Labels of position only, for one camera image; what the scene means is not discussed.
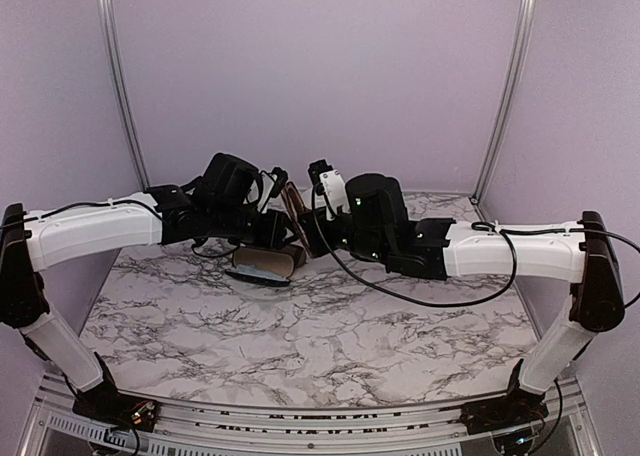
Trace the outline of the brown translucent sunglasses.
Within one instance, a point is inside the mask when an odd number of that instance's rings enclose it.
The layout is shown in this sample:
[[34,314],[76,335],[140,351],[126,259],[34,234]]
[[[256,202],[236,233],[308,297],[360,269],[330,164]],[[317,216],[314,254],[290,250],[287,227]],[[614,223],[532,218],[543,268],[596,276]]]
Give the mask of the brown translucent sunglasses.
[[285,183],[281,191],[281,198],[301,244],[310,258],[316,258],[314,236],[310,227],[311,210],[306,207],[299,190],[293,182],[288,181]]

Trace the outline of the brown striped glasses case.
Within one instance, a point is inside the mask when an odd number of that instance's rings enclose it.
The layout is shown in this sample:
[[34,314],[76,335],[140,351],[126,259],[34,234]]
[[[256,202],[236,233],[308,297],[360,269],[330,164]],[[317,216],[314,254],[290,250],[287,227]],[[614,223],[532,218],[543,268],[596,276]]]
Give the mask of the brown striped glasses case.
[[281,252],[289,255],[293,259],[295,268],[300,268],[307,262],[307,252],[302,246],[290,244],[282,248]]

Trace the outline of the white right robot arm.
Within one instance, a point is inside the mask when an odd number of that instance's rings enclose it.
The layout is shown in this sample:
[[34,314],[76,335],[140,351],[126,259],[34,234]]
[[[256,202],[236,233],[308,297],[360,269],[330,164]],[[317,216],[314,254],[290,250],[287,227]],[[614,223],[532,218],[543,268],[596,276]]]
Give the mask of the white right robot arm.
[[515,424],[542,401],[554,379],[594,337],[618,326],[628,306],[619,264],[601,216],[577,221],[504,226],[453,218],[412,220],[399,182],[366,173],[343,181],[324,170],[307,195],[294,192],[287,211],[308,254],[336,250],[389,273],[424,280],[504,275],[566,281],[570,295],[534,349],[516,364],[495,414]]

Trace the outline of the light blue cleaning cloth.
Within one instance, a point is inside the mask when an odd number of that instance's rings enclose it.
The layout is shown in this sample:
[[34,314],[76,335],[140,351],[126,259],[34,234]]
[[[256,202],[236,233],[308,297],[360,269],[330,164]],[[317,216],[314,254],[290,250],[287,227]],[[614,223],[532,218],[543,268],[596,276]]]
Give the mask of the light blue cleaning cloth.
[[256,268],[252,265],[239,265],[233,269],[233,273],[239,277],[255,280],[258,282],[274,282],[274,283],[287,283],[288,279],[278,274],[264,271]]

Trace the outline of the black woven glasses case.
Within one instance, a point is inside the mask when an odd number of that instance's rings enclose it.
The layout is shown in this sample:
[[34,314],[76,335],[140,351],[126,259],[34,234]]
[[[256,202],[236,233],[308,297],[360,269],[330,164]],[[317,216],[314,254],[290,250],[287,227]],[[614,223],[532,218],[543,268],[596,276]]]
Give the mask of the black woven glasses case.
[[[252,265],[258,269],[278,274],[288,279],[287,283],[258,282],[248,280],[233,273],[233,269],[239,265]],[[271,251],[259,248],[242,247],[232,256],[232,267],[225,270],[225,274],[233,279],[265,287],[287,287],[290,285],[290,277],[294,273],[293,259],[280,251]]]

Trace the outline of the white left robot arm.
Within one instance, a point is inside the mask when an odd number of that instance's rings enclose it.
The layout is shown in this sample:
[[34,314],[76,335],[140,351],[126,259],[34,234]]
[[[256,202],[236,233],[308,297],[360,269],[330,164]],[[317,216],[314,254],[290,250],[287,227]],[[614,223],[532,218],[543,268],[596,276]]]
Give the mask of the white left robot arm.
[[271,208],[288,180],[217,153],[183,185],[148,187],[128,196],[53,210],[6,207],[1,219],[1,322],[55,365],[76,398],[106,421],[125,414],[126,399],[106,364],[79,338],[82,319],[118,251],[210,239],[233,246],[280,248],[287,217]]

